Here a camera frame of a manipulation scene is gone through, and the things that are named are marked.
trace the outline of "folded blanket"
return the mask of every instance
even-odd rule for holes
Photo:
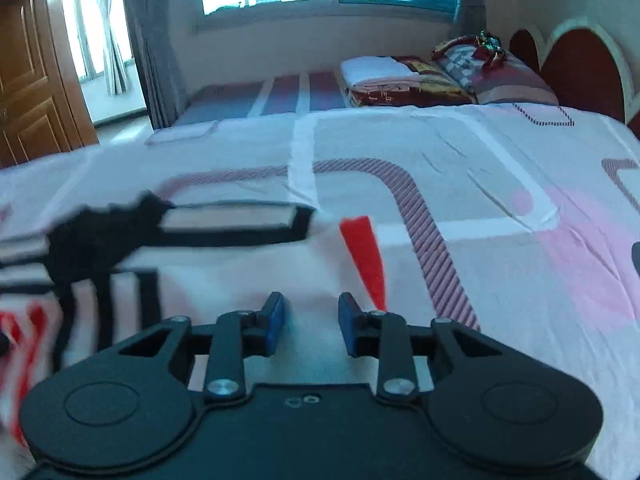
[[[340,67],[349,88],[378,88],[381,84],[407,85],[420,81],[420,74],[392,57],[356,57],[343,61]]]

